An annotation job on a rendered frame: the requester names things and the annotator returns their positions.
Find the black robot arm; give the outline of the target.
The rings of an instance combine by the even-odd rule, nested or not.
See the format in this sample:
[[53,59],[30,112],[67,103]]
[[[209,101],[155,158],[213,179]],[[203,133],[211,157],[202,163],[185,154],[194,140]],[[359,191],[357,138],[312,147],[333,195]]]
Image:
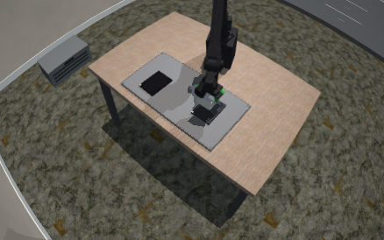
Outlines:
[[203,63],[203,69],[206,70],[206,75],[202,78],[202,82],[195,88],[196,96],[201,99],[205,97],[206,93],[213,93],[217,89],[218,72],[221,72],[224,65],[224,61],[221,60],[221,40],[227,43],[234,37],[234,33],[231,32],[232,16],[228,16],[226,6],[227,0],[213,0],[210,42],[206,57],[204,58],[205,62]]

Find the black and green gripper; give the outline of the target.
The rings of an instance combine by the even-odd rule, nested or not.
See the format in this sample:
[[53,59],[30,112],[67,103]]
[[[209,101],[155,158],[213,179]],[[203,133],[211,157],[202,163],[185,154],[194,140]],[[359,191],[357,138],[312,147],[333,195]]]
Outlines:
[[[221,90],[221,91],[220,91]],[[220,91],[220,92],[219,92]],[[213,93],[208,93],[212,96],[214,96],[215,102],[217,103],[219,98],[224,94],[223,86],[220,84],[217,84],[217,89]]]

